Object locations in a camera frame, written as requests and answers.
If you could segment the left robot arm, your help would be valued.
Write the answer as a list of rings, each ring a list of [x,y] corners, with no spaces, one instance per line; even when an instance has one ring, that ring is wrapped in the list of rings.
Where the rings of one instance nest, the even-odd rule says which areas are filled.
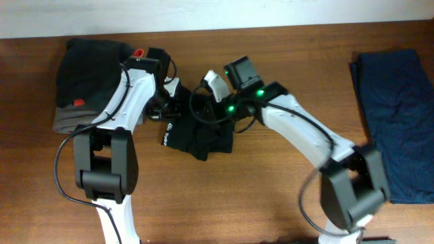
[[[178,77],[168,77],[170,55],[152,47],[144,57],[121,63],[121,80],[89,129],[73,139],[75,182],[97,209],[106,243],[140,243],[132,213],[138,182],[133,141],[139,120],[168,121],[180,116],[175,99]]]

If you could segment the black polo shirt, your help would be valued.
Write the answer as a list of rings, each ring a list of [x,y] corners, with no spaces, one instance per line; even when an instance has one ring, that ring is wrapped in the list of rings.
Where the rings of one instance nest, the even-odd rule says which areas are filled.
[[[161,145],[189,153],[200,161],[206,161],[209,153],[231,153],[234,125],[226,123],[214,129],[199,122],[189,110],[191,91],[180,86],[177,92],[182,105],[180,116],[169,120]]]

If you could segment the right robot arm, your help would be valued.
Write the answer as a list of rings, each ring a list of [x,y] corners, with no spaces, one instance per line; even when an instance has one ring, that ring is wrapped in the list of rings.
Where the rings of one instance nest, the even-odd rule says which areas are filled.
[[[319,232],[318,243],[366,243],[366,225],[391,192],[381,152],[356,145],[319,122],[282,84],[264,83],[247,56],[224,67],[226,79],[209,70],[200,87],[214,97],[203,123],[221,125],[252,117],[283,136],[313,166],[298,193],[298,207]],[[320,179],[319,202],[328,221],[318,226],[304,208],[304,195]]]

